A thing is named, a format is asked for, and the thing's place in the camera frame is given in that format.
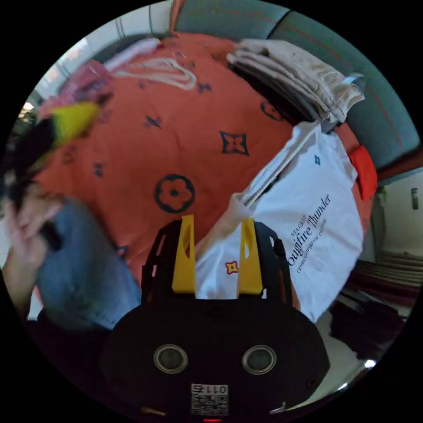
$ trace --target white strap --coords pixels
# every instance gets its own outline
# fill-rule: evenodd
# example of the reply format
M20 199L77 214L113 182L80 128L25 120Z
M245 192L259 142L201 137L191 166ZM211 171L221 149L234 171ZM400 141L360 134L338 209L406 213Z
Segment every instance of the white strap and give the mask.
M149 81L162 82L164 84L178 87L185 91L190 91L194 89L195 86L197 85L196 76L188 69L185 69L184 67L180 66L175 59L169 59L169 58L150 59L150 60L144 61L143 63L129 65L129 68L152 69L152 70L158 70L163 72L151 73L151 74L146 74L146 73L136 74L136 73L127 72L125 70L120 70L119 72L116 72L114 76L118 78L133 77L133 78L139 78L139 79L147 79ZM181 71L183 75L169 72L174 69Z

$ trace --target pink plastic bag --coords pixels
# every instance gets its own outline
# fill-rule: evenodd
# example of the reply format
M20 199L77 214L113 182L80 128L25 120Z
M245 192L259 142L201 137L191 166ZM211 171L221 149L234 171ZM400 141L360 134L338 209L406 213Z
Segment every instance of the pink plastic bag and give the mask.
M65 82L58 96L49 97L41 106L38 116L44 119L54 108L79 101L97 101L113 91L111 73L96 60L78 68Z

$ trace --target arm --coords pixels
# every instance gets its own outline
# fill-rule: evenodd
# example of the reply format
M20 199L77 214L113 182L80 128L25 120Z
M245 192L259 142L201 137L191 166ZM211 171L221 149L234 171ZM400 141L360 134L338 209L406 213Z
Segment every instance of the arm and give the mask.
M25 262L13 249L9 251L3 268L3 278L16 311L26 321L37 268Z
M13 305L20 316L28 317L37 271L43 264L48 246L38 234L43 224L62 207L59 198L45 198L36 184L26 193L22 208L3 200L4 220L12 245L3 268L3 278Z

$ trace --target dark red cloth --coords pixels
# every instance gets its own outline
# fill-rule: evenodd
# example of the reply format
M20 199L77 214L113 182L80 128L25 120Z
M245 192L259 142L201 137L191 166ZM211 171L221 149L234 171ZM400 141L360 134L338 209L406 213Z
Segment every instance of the dark red cloth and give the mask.
M357 182L361 199L364 201L372 198L378 188L378 173L369 152L366 147L361 145L348 156L358 173Z

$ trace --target camera lens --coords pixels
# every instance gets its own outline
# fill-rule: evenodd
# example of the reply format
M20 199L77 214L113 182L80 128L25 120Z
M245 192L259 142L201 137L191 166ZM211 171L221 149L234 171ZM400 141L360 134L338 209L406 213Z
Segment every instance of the camera lens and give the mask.
M179 373L187 366L188 356L177 345L162 345L154 353L154 364L165 373Z
M264 375L272 370L275 363L276 353L266 345L256 345L242 357L242 366L252 375Z

